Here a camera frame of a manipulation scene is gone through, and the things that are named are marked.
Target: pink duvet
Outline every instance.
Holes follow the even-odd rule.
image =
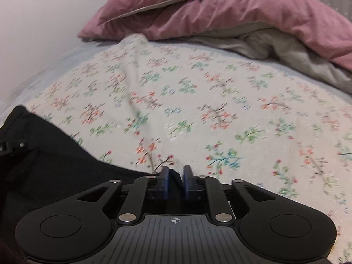
[[[108,0],[79,36],[121,40],[142,33],[159,40],[259,21],[295,35],[328,61],[352,70],[352,23],[317,0],[187,0],[158,5],[165,1]]]

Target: bed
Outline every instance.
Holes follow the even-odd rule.
[[[0,123],[24,104],[102,162],[151,174],[189,164],[222,183],[245,179],[326,213],[337,227],[329,260],[350,261],[351,47],[331,56],[277,28],[248,21],[230,34],[149,41],[155,32],[141,30],[83,44],[12,90]],[[80,35],[88,31],[97,38],[91,25]],[[257,43],[261,31],[281,39],[270,44],[281,62]],[[287,57],[280,49],[290,46]]]

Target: black cloth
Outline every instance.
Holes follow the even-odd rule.
[[[27,213],[112,179],[130,184],[147,175],[95,159],[23,106],[14,108],[0,128],[0,146],[7,141],[17,153],[0,156],[0,239],[17,253],[15,227]],[[174,170],[169,187],[171,197],[182,197],[182,180]]]

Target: mattress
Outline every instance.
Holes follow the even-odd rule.
[[[137,34],[78,48],[23,88],[2,108],[25,104],[98,160],[151,174],[189,164],[326,213],[330,261],[350,260],[349,95],[275,61]]]

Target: white floral sheet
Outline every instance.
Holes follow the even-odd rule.
[[[150,173],[189,164],[319,209],[338,231],[330,260],[351,260],[352,106],[307,79],[132,35],[26,106],[104,162]]]

